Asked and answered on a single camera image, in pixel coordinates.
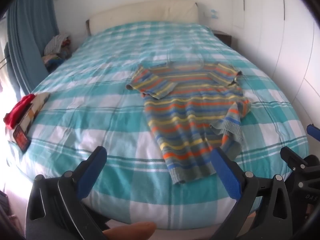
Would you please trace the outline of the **person's left hand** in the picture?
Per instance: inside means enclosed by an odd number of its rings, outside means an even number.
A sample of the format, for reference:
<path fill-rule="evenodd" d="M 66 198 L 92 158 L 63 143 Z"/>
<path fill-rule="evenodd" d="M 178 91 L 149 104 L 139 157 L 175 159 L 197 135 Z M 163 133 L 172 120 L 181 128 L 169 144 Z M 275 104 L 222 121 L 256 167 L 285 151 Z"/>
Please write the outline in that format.
<path fill-rule="evenodd" d="M 103 234 L 110 240 L 145 240 L 149 239 L 156 229 L 154 222 L 138 222 L 104 230 Z"/>

